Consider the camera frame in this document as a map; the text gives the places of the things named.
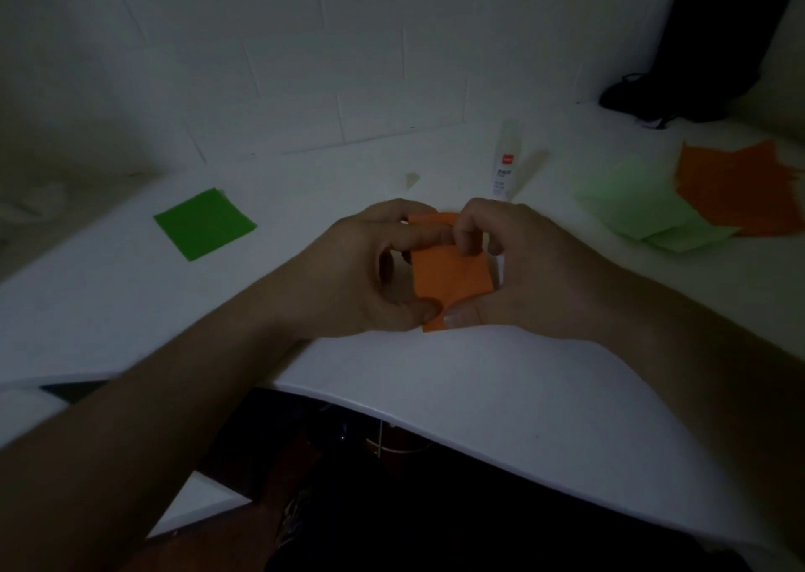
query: person's right forearm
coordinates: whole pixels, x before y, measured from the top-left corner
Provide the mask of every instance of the person's right forearm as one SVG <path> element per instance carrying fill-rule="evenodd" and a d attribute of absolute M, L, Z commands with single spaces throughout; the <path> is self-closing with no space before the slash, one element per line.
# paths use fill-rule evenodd
<path fill-rule="evenodd" d="M 805 367 L 724 317 L 629 274 L 600 341 L 646 381 L 805 557 Z"/>

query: person's left forearm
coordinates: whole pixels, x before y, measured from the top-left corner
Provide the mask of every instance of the person's left forearm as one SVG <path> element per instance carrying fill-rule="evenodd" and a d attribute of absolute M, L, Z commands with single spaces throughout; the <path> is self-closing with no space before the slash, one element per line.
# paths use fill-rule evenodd
<path fill-rule="evenodd" d="M 239 400 L 294 343 L 270 290 L 270 280 L 257 282 L 0 452 L 6 569 L 123 561 Z"/>

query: person's right hand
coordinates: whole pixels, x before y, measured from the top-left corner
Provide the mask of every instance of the person's right hand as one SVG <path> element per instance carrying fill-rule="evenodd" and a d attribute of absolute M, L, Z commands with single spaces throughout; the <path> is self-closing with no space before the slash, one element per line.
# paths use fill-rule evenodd
<path fill-rule="evenodd" d="M 445 326 L 507 324 L 592 340 L 612 326 L 624 280 L 634 274 L 526 205 L 470 200 L 453 229 L 459 252 L 482 252 L 478 231 L 489 233 L 490 254 L 506 258 L 502 286 L 449 307 Z"/>

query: person's left hand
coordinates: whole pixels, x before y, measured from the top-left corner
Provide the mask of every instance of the person's left hand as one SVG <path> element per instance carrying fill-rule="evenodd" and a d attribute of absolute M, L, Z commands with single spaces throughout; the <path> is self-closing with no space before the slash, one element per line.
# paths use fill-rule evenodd
<path fill-rule="evenodd" d="M 411 330 L 436 317 L 435 299 L 389 302 L 390 251 L 453 243 L 446 224 L 407 224 L 412 213 L 435 213 L 417 201 L 377 203 L 330 226 L 300 254 L 255 286 L 275 320 L 295 338 L 344 337 L 367 330 Z"/>

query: white glue bottle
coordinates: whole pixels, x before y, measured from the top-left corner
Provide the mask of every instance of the white glue bottle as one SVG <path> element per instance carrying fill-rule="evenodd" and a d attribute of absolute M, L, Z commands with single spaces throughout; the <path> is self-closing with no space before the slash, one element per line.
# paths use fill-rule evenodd
<path fill-rule="evenodd" d="M 492 171 L 492 199 L 510 200 L 515 191 L 514 168 L 520 157 L 522 124 L 517 119 L 503 121 Z"/>

